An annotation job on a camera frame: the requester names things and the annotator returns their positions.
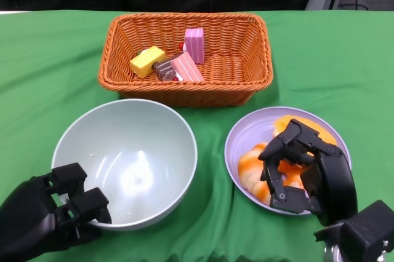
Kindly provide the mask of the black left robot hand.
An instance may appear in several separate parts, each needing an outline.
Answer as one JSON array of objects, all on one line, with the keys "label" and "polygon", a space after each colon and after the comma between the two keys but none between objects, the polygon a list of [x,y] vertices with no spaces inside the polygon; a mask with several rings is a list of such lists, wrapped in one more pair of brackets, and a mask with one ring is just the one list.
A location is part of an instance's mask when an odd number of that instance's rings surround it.
[{"label": "black left robot hand", "polygon": [[1,205],[1,261],[28,261],[68,250],[102,235],[90,224],[111,223],[109,201],[99,188],[84,190],[78,163],[19,184]]}]

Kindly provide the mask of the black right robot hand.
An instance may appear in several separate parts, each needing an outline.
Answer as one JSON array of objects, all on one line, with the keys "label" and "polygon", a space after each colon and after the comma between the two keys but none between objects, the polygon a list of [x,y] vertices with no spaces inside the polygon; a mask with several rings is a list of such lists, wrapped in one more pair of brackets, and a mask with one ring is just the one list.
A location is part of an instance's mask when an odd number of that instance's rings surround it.
[{"label": "black right robot hand", "polygon": [[[258,159],[263,162],[260,179],[267,183],[270,207],[296,214],[308,210],[323,226],[357,214],[356,188],[348,160],[338,146],[323,141],[317,130],[291,119]],[[303,188],[284,184],[279,171],[282,160],[302,166]]]}]

